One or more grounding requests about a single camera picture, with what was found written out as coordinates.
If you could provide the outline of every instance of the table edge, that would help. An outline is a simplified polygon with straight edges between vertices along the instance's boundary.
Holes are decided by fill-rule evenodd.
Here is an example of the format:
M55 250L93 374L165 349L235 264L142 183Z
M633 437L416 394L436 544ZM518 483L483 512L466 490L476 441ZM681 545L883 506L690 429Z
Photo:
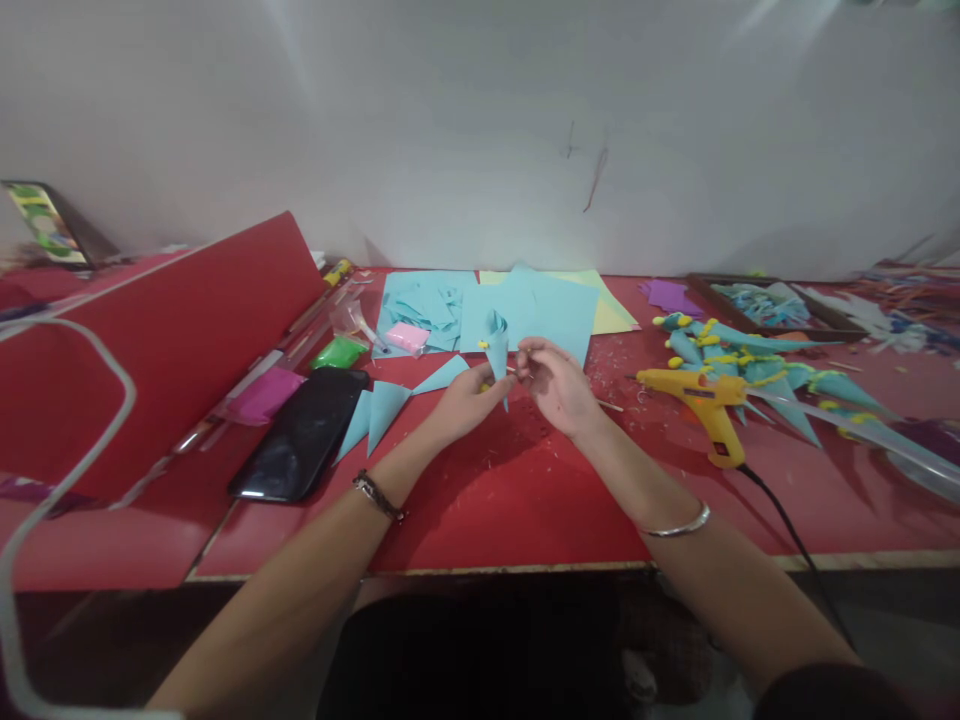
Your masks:
M960 567L960 550L888 550L875 553L831 553L813 555L817 568L834 570L933 570ZM785 572L804 572L807 563L801 555L775 555L773 561ZM656 567L650 560L599 563L561 563L558 565L505 565L500 567L417 568L371 573L373 577L417 577L444 575L509 575L535 572L601 572L642 570ZM186 583L244 582L251 575L197 575L191 572Z

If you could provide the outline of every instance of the smartphone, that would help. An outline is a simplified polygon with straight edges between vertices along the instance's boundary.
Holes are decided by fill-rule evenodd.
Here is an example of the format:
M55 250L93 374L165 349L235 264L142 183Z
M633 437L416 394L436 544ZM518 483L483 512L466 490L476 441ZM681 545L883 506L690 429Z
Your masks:
M228 492L244 500L301 502L320 487L370 376L317 368L287 400Z

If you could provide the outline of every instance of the magenta object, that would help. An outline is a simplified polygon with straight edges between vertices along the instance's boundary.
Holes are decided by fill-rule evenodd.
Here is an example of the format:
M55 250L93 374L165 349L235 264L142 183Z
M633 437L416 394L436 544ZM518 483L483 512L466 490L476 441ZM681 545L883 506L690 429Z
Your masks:
M241 425L266 425L305 380L302 375L272 367L227 405L225 419Z

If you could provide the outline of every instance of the red board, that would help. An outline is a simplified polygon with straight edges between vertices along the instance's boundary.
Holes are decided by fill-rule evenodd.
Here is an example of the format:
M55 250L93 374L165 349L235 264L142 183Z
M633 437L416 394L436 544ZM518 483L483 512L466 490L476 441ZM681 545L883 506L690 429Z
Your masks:
M137 402L77 492L122 496L268 352L320 294L286 213L168 263L115 274L61 313L94 330L133 376ZM59 327L0 343L0 467L55 484L115 414L121 389L86 340ZM17 562L18 590L171 587L225 516L230 478L265 429L234 426L177 458L132 507L49 520ZM0 501L0 539L30 506Z
M99 335L137 385L132 414L75 490L122 497L322 284L287 213L63 311ZM4 470L56 484L96 442L122 390L84 338L38 326L0 343L0 397Z
M639 278L605 278L643 325L641 332L592 338L586 372L596 396L625 408L612 417L637 443L718 513L771 555L796 549L769 500L746 478L706 458L702 429L669 396L637 401L626 373L664 367L666 335L651 323L658 309L637 291ZM367 298L379 305L382 275ZM375 310L368 319L376 316ZM957 371L940 356L851 355L834 359L864 369L856 380L906 416L960 417ZM416 386L449 358L427 355L368 363L372 377ZM473 362L479 363L477 356ZM830 369L826 360L812 365ZM907 374L894 368L905 366ZM411 398L374 453L361 442L303 507L241 502L197 569L198 577L245 576L257 570L304 523L342 492L427 416L440 393ZM813 553L960 548L960 508L921 490L865 448L816 425L826 451L793 431L751 420L738 427L750 465L779 495ZM481 427L430 465L375 557L373 571L556 566L649 559L635 529L572 444L540 416L518 388L510 412L497 408Z

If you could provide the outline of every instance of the red partition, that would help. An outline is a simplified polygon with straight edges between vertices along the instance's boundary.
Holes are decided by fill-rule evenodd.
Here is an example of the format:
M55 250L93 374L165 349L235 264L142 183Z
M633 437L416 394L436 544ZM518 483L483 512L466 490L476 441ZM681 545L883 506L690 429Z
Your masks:
M130 418L75 490L122 497L323 287L288 212L64 310L137 385ZM0 469L55 484L96 442L122 389L85 339L40 326L0 342L0 397Z

